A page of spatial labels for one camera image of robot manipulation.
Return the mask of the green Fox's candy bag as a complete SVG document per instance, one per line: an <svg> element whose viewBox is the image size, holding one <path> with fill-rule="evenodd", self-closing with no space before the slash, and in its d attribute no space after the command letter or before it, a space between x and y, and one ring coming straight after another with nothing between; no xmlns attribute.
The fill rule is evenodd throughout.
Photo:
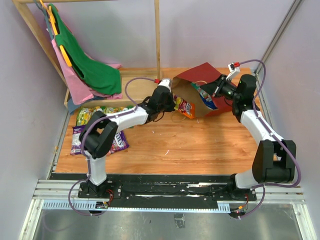
<svg viewBox="0 0 320 240"><path fill-rule="evenodd" d="M119 107L106 107L105 110L103 111L103 113L106 114L106 115L115 114L115 113L119 113L119 112L130 110L132 108L134 108L133 105L119 106Z"/></svg>
<svg viewBox="0 0 320 240"><path fill-rule="evenodd" d="M77 116L76 116L76 126L83 126L86 125L89 120L91 119L92 115L100 111L102 113L105 113L105 107L104 106L95 106L95 107L81 107Z"/></svg>

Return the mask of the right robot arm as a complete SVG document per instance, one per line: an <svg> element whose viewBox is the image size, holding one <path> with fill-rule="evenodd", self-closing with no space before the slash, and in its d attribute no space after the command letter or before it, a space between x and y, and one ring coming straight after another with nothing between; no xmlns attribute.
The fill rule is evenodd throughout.
<svg viewBox="0 0 320 240"><path fill-rule="evenodd" d="M255 103L257 79L250 74L240 77L234 86L225 75L201 85L213 98L224 97L232 103L232 114L249 131L257 144L251 169L230 176L226 193L232 200L240 199L255 186L291 187L298 169L295 163L296 144L277 134L264 119Z"/></svg>

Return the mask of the purple Fox's candy bag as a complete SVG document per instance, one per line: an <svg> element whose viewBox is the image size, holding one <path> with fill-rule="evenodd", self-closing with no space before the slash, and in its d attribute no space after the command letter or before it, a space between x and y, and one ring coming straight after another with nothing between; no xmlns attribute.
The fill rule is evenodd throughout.
<svg viewBox="0 0 320 240"><path fill-rule="evenodd" d="M115 137L113 139L113 142L110 148L110 153L113 154L115 152L126 150L129 147L130 145L126 138L125 133L123 131L120 131L115 134Z"/></svg>

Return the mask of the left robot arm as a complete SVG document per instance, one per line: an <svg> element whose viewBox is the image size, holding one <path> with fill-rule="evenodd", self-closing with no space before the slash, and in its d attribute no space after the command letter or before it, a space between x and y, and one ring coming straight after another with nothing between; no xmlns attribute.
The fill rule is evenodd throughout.
<svg viewBox="0 0 320 240"><path fill-rule="evenodd" d="M87 186L96 198L107 193L106 156L117 133L155 122L159 114L174 110L173 93L169 86L158 85L151 96L129 110L113 114L95 112L79 136L81 153L88 166Z"/></svg>

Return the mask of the red brown paper bag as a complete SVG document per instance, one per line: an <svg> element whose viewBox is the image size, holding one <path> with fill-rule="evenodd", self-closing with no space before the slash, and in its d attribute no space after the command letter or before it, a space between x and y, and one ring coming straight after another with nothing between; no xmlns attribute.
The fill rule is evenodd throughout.
<svg viewBox="0 0 320 240"><path fill-rule="evenodd" d="M224 97L212 98L211 94L201 89L202 85L216 81L221 75L216 68L205 62L175 76L171 86L174 109L189 119L230 112L230 101Z"/></svg>

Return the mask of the orange Fox's candy bag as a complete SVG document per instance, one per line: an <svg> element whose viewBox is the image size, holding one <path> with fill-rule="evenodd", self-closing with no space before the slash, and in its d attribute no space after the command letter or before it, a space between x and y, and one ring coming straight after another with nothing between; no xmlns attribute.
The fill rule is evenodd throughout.
<svg viewBox="0 0 320 240"><path fill-rule="evenodd" d="M173 94L174 109L189 119L196 117L196 107L193 103L187 102L182 97Z"/></svg>

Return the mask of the purple snack bag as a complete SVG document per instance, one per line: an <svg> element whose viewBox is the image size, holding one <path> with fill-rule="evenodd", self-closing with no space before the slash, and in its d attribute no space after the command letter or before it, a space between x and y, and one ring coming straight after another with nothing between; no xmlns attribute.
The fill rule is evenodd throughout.
<svg viewBox="0 0 320 240"><path fill-rule="evenodd" d="M72 156L81 154L81 141L79 137L83 130L85 129L86 125L74 126L72 128L72 139L71 139L71 150L70 154Z"/></svg>

